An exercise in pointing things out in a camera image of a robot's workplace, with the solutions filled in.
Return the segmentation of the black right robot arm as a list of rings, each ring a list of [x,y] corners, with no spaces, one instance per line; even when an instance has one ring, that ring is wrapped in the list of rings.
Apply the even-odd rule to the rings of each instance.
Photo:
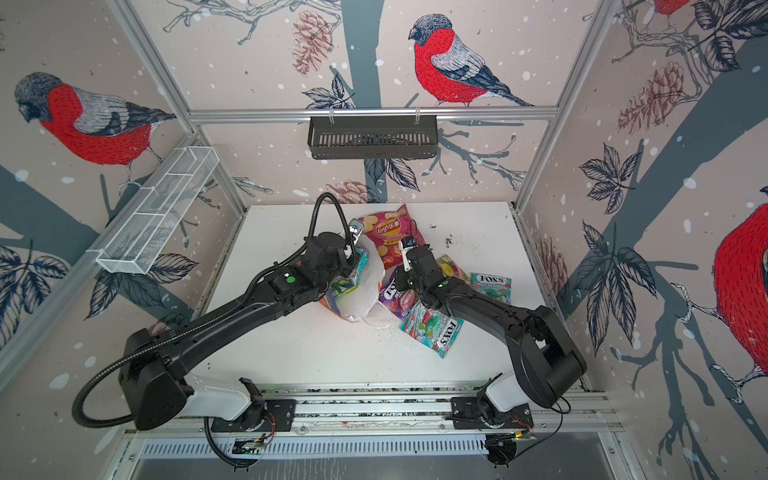
[[[506,344],[512,370],[490,380],[478,395],[488,422],[525,404],[551,409],[586,373],[586,361],[552,309],[512,306],[472,289],[445,275],[426,245],[403,250],[396,286],[415,291],[426,307],[469,322]]]

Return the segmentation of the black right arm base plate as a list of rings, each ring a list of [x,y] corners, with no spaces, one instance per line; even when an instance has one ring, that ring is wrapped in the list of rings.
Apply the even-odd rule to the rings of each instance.
[[[534,424],[528,404],[501,412],[485,397],[453,397],[446,420],[456,430],[530,430]]]

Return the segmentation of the red paper gift bag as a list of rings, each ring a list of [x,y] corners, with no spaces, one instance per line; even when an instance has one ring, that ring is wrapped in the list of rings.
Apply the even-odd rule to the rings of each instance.
[[[329,288],[320,301],[326,310],[340,319],[351,323],[364,322],[374,329],[393,329],[396,318],[379,301],[381,288],[385,280],[385,269],[374,243],[361,235],[358,250],[367,251],[367,260],[362,269],[357,270],[358,283],[355,288],[341,295]]]

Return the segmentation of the pink Lay's chips bag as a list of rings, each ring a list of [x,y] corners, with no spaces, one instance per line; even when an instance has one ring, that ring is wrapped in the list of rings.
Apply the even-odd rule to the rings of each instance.
[[[397,210],[369,214],[358,220],[363,224],[363,232],[374,243],[385,270],[402,264],[400,242],[405,237],[412,237],[418,245],[425,244],[406,204]]]

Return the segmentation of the orange Fox's candy bag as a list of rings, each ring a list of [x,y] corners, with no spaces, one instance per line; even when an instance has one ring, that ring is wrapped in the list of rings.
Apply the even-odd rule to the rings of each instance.
[[[471,278],[467,273],[449,255],[444,254],[440,256],[436,259],[436,262],[446,277],[454,277],[465,283],[471,282]]]

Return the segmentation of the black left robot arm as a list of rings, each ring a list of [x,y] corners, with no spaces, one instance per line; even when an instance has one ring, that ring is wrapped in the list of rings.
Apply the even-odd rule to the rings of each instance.
[[[358,261],[357,234],[346,243],[332,232],[307,240],[303,254],[278,267],[240,297],[177,331],[154,335],[141,329],[126,341],[127,364],[118,381],[139,430],[177,417],[210,417],[242,431],[256,430],[267,416],[266,402],[247,378],[234,383],[207,379],[193,369],[257,327],[319,301],[331,283],[351,273]]]

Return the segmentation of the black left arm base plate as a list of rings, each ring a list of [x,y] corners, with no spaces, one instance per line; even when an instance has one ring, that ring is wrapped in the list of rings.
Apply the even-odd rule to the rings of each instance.
[[[215,433],[289,432],[296,406],[293,399],[257,401],[234,420],[214,418],[210,429]]]

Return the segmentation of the purple Fox's berries bag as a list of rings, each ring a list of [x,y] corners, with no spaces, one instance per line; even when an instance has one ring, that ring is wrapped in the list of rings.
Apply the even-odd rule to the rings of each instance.
[[[417,302],[417,294],[413,290],[400,291],[397,288],[397,275],[393,273],[379,295],[379,302],[386,310],[400,321],[408,318]]]

